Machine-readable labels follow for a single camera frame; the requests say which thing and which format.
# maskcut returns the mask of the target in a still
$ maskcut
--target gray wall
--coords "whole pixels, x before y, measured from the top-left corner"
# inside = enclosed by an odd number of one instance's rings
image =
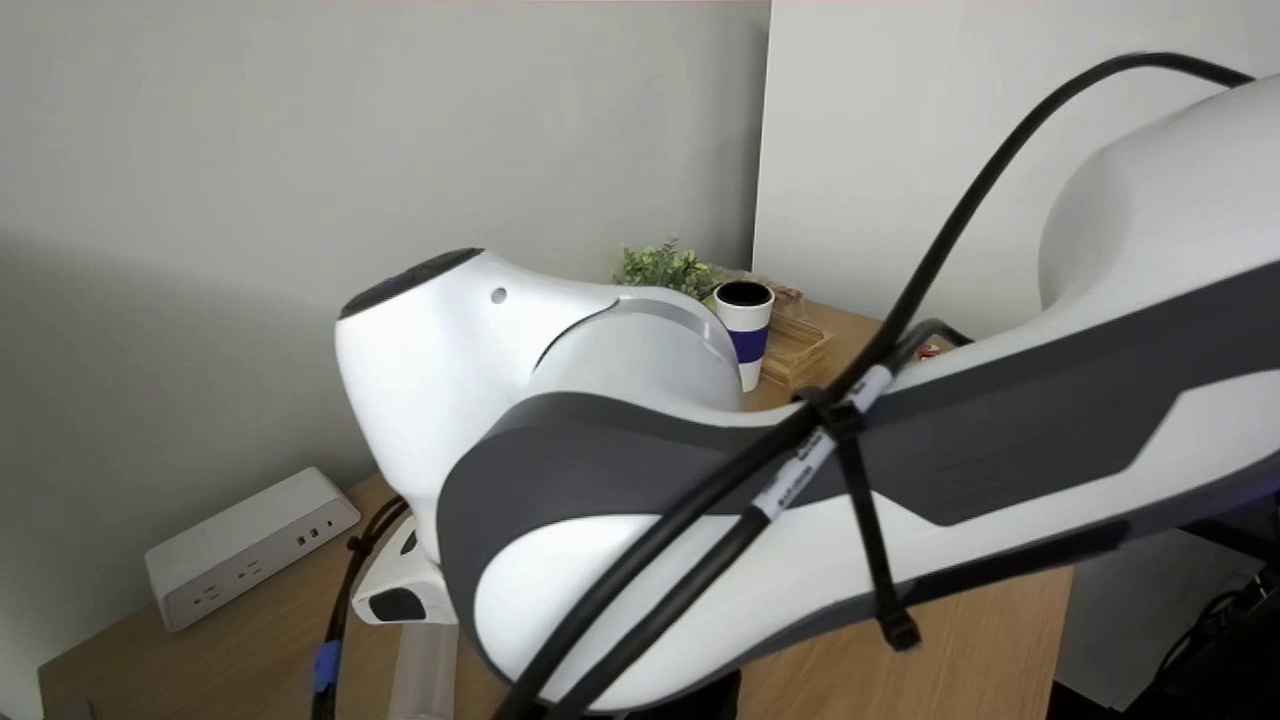
[[[360,471],[339,301],[457,246],[747,249],[767,0],[0,0],[0,712],[138,551]]]

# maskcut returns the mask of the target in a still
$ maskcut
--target black cable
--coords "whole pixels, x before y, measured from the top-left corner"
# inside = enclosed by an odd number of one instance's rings
[[[1005,175],[1005,170],[1017,162],[1017,153],[1040,131],[1040,123],[1060,114],[1070,95],[1086,93],[1092,84],[1129,74],[1129,69],[1171,69],[1171,74],[1187,74],[1212,84],[1249,84],[1253,78],[1230,74],[1222,64],[1207,64],[1195,58],[1180,58],[1180,52],[1133,52],[1133,58],[1117,58],[1102,61],[1079,78],[1070,78],[1069,84],[1060,84],[1051,95],[1043,95],[1008,138],[1005,143],[991,153],[991,162],[984,164],[984,174],[963,188],[958,205],[952,208],[952,217],[945,220],[939,235],[931,240],[931,249],[924,254],[924,260],[915,265],[908,289],[901,292],[901,301],[890,303],[889,319],[879,323],[879,334],[873,335],[873,344],[836,378],[836,384],[826,384],[826,402],[839,404],[850,384],[873,368],[883,366],[901,340],[901,334],[908,327],[908,319],[915,316],[924,292],[931,289],[931,282],[939,277],[945,260],[952,255],[958,232],[968,229],[968,220],[977,217],[977,208],[988,199],[988,194],[997,188],[997,179]],[[799,412],[792,416],[795,425],[784,425],[779,434],[771,434],[771,447],[776,444],[799,444],[813,429],[814,429],[814,412]],[[558,622],[558,628],[543,640],[543,650],[534,653],[534,660],[529,666],[529,671],[516,682],[509,703],[498,708],[498,716],[523,716],[534,708],[534,693],[543,688],[543,682],[557,671],[557,666],[570,653],[570,644],[595,623],[595,615],[638,575],[638,569],[648,569],[699,514],[707,514],[720,498],[726,498],[731,489],[740,489],[747,479],[747,471],[762,470],[759,463],[726,463],[724,471],[714,471],[702,489],[696,489],[686,499],[699,499],[696,514],[686,507],[671,507],[667,517],[659,517],[623,556],[618,563],[627,573],[603,573],[589,596]],[[714,543],[699,563],[696,563],[696,582],[710,584],[702,573],[710,569],[726,569],[724,556],[740,556],[759,533],[747,533],[747,523],[756,523],[751,517],[742,517],[724,542],[731,543]],[[659,615],[684,615],[684,582],[638,622],[642,635],[630,635],[630,644],[623,644],[627,653],[608,653],[608,669],[593,669],[564,702],[567,712],[570,708],[589,708],[603,688],[599,677],[608,671],[623,671],[638,653],[648,650],[662,623]]]
[[[634,658],[642,658],[662,628],[671,628],[699,596],[707,584],[714,584],[714,575],[724,575],[726,563],[736,563],[756,535],[767,529],[762,514],[742,514],[720,542],[714,548],[696,562],[692,573],[678,575],[678,584],[618,640],[613,644],[613,653],[603,660],[595,660],[589,669],[589,677],[580,677],[570,686],[570,693],[551,708],[551,720],[570,720],[580,712],[589,712],[589,703],[608,693],[608,686],[630,669]]]
[[[696,485],[671,514],[662,514],[648,533],[567,607],[543,650],[529,660],[518,682],[512,686],[498,720],[534,716],[534,693],[551,682],[558,660],[575,650],[575,640],[595,623],[595,615],[710,505],[736,493],[751,471],[792,454],[813,434],[813,412],[788,416],[771,436],[756,439],[747,454],[714,470],[702,485]]]
[[[334,716],[334,677],[339,677],[339,658],[345,658],[345,632],[349,632],[349,604],[354,593],[354,575],[365,562],[372,556],[377,542],[395,529],[402,517],[402,498],[382,499],[382,507],[365,523],[360,535],[349,542],[349,573],[339,593],[330,596],[328,623],[322,623],[322,644],[310,660],[310,720],[330,720]]]

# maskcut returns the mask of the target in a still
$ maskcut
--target wooden table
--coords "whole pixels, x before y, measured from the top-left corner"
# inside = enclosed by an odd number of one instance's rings
[[[799,366],[762,366],[751,410],[833,379],[873,335],[866,319],[792,301],[776,316],[784,340],[818,335]],[[380,479],[352,489],[366,517]],[[145,607],[38,669],[46,720],[302,720],[307,669],[349,551],[320,548],[205,623],[168,635]],[[924,632],[915,653],[889,653],[875,623],[854,623],[742,669],[742,720],[1040,720],[1056,671],[1069,607],[1069,573],[1040,573],[912,607]],[[388,716],[400,632],[349,623],[339,716]],[[502,686],[458,644],[457,720],[488,720]]]
[[[365,479],[352,505],[366,522],[388,489]],[[38,669],[46,720],[302,720],[310,708],[310,658],[349,548],[322,543],[266,584],[168,635],[145,607]],[[388,716],[400,658],[395,628],[349,623],[339,716]]]

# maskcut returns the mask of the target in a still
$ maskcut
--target green plant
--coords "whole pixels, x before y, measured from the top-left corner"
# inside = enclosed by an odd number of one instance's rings
[[[692,254],[678,254],[674,246],[623,249],[613,282],[616,286],[657,286],[657,289],[684,292],[692,301],[707,301],[714,292],[710,265],[699,265]]]

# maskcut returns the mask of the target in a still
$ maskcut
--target cup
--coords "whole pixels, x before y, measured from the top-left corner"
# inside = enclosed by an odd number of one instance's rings
[[[742,277],[720,286],[710,297],[710,307],[731,335],[736,378],[740,378],[742,394],[751,394],[759,384],[771,301],[776,297],[767,286],[742,282]]]

